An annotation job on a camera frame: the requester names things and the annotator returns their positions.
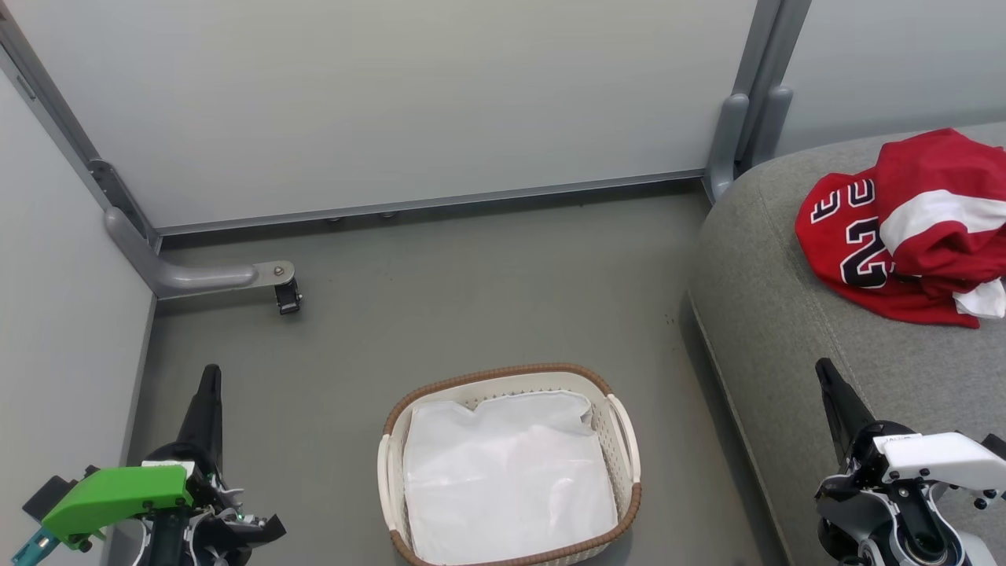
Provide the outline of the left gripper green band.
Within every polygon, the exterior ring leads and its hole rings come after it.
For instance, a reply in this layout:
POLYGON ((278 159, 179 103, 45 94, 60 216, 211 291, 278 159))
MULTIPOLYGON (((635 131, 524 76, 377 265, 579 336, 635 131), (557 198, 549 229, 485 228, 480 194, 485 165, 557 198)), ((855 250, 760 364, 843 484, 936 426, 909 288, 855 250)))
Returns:
POLYGON ((252 551, 287 533, 279 516, 242 509, 222 476, 222 370, 208 363, 177 442, 138 466, 87 467, 81 480, 50 477, 41 487, 41 557, 58 546, 89 552, 105 529, 141 527, 132 566, 247 566, 252 551))

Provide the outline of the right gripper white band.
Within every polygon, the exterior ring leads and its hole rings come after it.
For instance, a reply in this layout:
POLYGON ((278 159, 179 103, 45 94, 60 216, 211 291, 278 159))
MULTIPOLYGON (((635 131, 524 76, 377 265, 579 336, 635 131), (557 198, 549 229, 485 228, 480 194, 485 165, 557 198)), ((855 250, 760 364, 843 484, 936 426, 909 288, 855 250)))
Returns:
POLYGON ((982 505, 1006 499, 1006 454, 959 432, 924 435, 876 421, 832 359, 820 358, 815 372, 840 466, 818 487, 819 504, 898 505, 915 492, 937 501, 950 487, 982 505))

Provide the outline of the red basketball jersey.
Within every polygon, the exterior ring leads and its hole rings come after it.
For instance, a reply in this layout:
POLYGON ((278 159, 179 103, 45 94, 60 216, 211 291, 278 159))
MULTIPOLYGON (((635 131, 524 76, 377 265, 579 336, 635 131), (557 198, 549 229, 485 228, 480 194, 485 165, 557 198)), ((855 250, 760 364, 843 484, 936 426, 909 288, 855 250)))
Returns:
POLYGON ((811 270, 845 300, 914 325, 1006 318, 1006 149, 953 129, 886 143, 823 176, 795 219, 811 270))

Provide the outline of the white wicker laundry basket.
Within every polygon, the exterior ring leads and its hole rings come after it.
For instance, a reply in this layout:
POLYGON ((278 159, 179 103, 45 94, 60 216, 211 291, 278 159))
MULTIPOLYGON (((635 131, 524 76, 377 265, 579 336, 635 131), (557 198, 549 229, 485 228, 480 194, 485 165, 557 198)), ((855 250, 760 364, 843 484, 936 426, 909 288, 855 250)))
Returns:
POLYGON ((434 566, 413 551, 406 512, 403 454, 413 409, 424 402, 459 402, 469 409, 482 401, 529 391, 574 391, 593 406, 590 425, 599 434, 619 520, 608 533, 558 550, 505 561, 461 566, 572 566, 608 547, 632 526, 642 502, 642 462, 638 440, 625 406, 592 370, 575 363, 538 363, 483 370, 427 384, 411 391, 391 410, 377 456, 380 506, 391 543, 409 566, 434 566))

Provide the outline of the grey fabric sofa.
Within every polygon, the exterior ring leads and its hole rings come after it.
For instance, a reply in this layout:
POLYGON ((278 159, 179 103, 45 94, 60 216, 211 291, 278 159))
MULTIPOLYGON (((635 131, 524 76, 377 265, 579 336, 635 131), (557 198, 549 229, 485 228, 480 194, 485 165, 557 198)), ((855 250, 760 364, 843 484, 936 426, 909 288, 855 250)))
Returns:
POLYGON ((777 157, 734 180, 705 219, 688 294, 720 390, 791 566, 835 566, 814 494, 839 469, 814 366, 830 358, 874 416, 916 432, 1006 440, 1006 320, 909 325, 812 272, 795 219, 818 180, 876 162, 898 134, 777 157))

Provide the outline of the long grey partition foot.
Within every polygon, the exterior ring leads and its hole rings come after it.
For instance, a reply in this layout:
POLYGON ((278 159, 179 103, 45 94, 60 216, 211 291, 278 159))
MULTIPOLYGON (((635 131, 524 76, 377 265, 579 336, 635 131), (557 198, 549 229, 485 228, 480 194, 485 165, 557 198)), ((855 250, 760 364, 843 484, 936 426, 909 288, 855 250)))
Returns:
POLYGON ((141 237, 133 223, 118 208, 104 214, 105 232, 122 252, 141 279, 158 300, 230 292, 252 288, 273 288, 295 278, 289 261, 237 265, 186 267, 159 257, 141 237))

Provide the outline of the short grey partition foot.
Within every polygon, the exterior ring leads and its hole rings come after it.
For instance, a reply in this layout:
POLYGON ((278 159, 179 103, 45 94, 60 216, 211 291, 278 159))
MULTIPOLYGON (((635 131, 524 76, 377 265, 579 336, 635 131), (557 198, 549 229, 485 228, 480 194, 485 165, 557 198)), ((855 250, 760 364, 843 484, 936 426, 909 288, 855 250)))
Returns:
POLYGON ((707 167, 702 177, 702 186, 712 204, 717 203, 722 194, 732 186, 734 158, 743 135, 748 108, 750 98, 743 93, 727 97, 720 106, 714 138, 709 147, 707 167))
POLYGON ((785 85, 773 86, 766 95, 745 154, 746 168, 752 168, 775 157, 793 96, 793 90, 785 85))

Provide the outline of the grey partition corner frame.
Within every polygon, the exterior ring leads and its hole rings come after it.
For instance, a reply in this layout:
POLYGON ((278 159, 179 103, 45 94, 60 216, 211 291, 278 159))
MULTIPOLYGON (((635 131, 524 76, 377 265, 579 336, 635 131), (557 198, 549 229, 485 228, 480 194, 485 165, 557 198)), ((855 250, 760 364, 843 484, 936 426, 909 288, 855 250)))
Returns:
POLYGON ((116 208, 155 253, 162 237, 123 182, 114 165, 101 157, 83 126, 39 56, 30 46, 5 0, 0 0, 0 67, 28 102, 39 121, 83 180, 103 209, 116 208))

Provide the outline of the grey metal partition post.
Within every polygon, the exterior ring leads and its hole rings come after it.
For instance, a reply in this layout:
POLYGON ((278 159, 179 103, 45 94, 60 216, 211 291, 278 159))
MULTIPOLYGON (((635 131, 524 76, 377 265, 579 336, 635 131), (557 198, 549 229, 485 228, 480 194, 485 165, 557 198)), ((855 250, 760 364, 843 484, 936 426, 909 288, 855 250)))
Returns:
POLYGON ((744 161, 750 144, 754 122, 758 121, 766 95, 773 86, 786 85, 784 75, 789 68, 795 44, 800 39, 813 0, 770 0, 775 5, 773 18, 766 30, 764 47, 759 51, 754 80, 748 90, 750 108, 743 125, 743 133, 734 163, 740 171, 747 171, 744 161))

